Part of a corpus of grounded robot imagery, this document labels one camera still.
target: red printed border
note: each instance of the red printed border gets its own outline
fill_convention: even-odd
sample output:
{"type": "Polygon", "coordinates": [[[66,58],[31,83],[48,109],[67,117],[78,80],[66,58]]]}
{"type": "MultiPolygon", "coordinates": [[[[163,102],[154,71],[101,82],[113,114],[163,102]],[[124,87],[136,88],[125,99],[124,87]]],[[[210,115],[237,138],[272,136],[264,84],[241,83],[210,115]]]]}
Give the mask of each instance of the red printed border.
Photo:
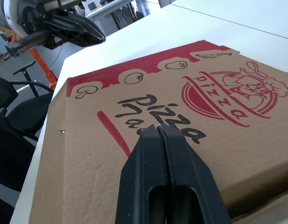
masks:
{"type": "Polygon", "coordinates": [[[198,41],[190,43],[181,47],[165,50],[152,55],[137,58],[128,62],[116,64],[108,68],[92,71],[84,75],[69,78],[67,81],[66,97],[70,97],[73,88],[82,83],[98,81],[103,84],[103,88],[109,87],[111,84],[119,84],[119,75],[127,70],[140,69],[147,74],[159,72],[158,64],[161,61],[173,58],[182,57],[187,58],[191,62],[198,62],[199,59],[190,55],[191,52],[205,51],[205,50],[229,50],[225,46],[217,46],[207,41],[198,41]]]}

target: orange metal bar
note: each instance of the orange metal bar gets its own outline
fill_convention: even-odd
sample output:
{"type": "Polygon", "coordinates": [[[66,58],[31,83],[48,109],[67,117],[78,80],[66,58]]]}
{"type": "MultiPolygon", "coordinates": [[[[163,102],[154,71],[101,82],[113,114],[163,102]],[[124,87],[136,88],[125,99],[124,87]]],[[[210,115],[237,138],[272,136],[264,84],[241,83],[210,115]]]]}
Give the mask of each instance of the orange metal bar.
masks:
{"type": "Polygon", "coordinates": [[[17,36],[17,34],[14,33],[14,35],[13,35],[13,37],[12,37],[12,41],[11,41],[11,43],[14,43],[14,42],[15,42],[15,38],[16,38],[16,36],[17,36]]]}
{"type": "Polygon", "coordinates": [[[37,63],[41,66],[41,68],[44,70],[45,72],[45,76],[46,78],[49,80],[50,88],[54,88],[57,85],[57,77],[55,76],[54,72],[47,66],[47,64],[45,63],[45,61],[41,58],[40,54],[37,52],[36,49],[32,49],[30,50],[30,53],[32,54],[32,56],[35,58],[35,60],[37,61],[37,63]]]}

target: chef hat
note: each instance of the chef hat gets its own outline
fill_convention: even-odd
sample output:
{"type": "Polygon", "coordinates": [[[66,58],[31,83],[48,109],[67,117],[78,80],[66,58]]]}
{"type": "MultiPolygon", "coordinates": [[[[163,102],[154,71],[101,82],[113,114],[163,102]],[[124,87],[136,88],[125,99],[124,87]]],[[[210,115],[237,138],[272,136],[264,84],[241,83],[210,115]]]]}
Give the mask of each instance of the chef hat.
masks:
{"type": "Polygon", "coordinates": [[[286,85],[274,78],[266,78],[263,80],[265,87],[279,97],[285,97],[288,93],[286,85]]]}

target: pizza chef illustration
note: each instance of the pizza chef illustration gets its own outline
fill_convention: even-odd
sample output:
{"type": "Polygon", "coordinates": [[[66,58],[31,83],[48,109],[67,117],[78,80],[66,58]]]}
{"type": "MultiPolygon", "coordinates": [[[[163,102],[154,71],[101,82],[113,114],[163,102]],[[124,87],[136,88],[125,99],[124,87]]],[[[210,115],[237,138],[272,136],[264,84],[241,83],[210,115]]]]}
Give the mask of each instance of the pizza chef illustration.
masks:
{"type": "Polygon", "coordinates": [[[278,97],[287,96],[288,88],[283,82],[267,77],[263,72],[256,72],[261,78],[253,74],[244,68],[240,68],[238,73],[225,74],[222,78],[222,87],[229,91],[231,97],[237,98],[251,109],[261,105],[265,99],[270,98],[271,94],[278,97]]]}

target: white table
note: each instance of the white table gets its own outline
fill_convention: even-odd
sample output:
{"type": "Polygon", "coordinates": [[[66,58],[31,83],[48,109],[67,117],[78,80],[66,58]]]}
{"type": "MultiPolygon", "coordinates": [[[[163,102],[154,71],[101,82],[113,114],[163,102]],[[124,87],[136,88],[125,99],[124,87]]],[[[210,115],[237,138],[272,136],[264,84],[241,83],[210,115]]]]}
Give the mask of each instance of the white table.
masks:
{"type": "Polygon", "coordinates": [[[178,0],[172,4],[288,38],[288,0],[178,0]]]}
{"type": "MultiPolygon", "coordinates": [[[[199,40],[226,45],[242,55],[288,71],[288,39],[169,5],[108,36],[106,42],[65,59],[54,96],[68,77],[199,40]]],[[[28,223],[45,126],[46,123],[15,207],[12,224],[28,223]]]]}

